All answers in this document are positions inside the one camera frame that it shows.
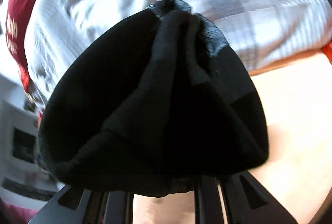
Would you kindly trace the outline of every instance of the folded black garment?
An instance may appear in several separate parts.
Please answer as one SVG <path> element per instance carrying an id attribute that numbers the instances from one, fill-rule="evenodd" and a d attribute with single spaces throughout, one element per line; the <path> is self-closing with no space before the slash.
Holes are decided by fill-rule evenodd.
<path id="1" fill-rule="evenodd" d="M 60 181 L 162 197 L 263 164 L 258 93 L 224 35 L 181 0 L 108 30 L 56 86 L 39 130 Z"/>

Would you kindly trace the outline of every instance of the dark fabric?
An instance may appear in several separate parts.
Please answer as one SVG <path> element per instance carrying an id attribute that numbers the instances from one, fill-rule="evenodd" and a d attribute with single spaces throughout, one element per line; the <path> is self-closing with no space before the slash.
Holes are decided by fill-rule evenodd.
<path id="1" fill-rule="evenodd" d="M 159 1 L 121 21 L 60 80 L 39 130 L 60 181 L 162 197 L 192 190 L 196 175 L 265 162 L 266 122 L 248 73 L 211 22 L 179 5 Z"/>

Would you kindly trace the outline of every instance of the red cloth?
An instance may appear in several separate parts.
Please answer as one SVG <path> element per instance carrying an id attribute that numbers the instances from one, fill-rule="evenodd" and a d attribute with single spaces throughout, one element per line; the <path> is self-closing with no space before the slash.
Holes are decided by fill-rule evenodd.
<path id="1" fill-rule="evenodd" d="M 14 218 L 16 224 L 28 224 L 38 210 L 30 210 L 4 202 L 4 205 L 10 215 Z"/>
<path id="2" fill-rule="evenodd" d="M 9 0 L 6 16 L 6 41 L 10 54 L 19 66 L 24 90 L 28 92 L 30 76 L 24 50 L 24 38 L 36 0 Z"/>
<path id="3" fill-rule="evenodd" d="M 325 47 L 323 47 L 321 50 L 325 53 L 327 58 L 329 58 L 330 62 L 332 63 L 332 41 Z"/>

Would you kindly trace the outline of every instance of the triangular cutout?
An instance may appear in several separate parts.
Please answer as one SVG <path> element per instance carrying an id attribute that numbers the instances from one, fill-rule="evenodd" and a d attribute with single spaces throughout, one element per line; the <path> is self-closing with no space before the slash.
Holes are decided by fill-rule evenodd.
<path id="1" fill-rule="evenodd" d="M 240 176 L 240 182 L 251 210 L 258 209 L 269 203 L 267 198 L 265 198 L 243 175 Z"/>

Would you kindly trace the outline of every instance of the black cloth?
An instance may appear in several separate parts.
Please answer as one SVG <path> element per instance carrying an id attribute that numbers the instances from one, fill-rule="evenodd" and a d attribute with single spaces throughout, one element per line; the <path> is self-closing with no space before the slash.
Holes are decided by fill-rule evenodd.
<path id="1" fill-rule="evenodd" d="M 64 183 L 155 197 L 268 157 L 263 108 L 243 64 L 180 0 L 124 19 L 83 52 L 46 106 L 39 146 Z"/>

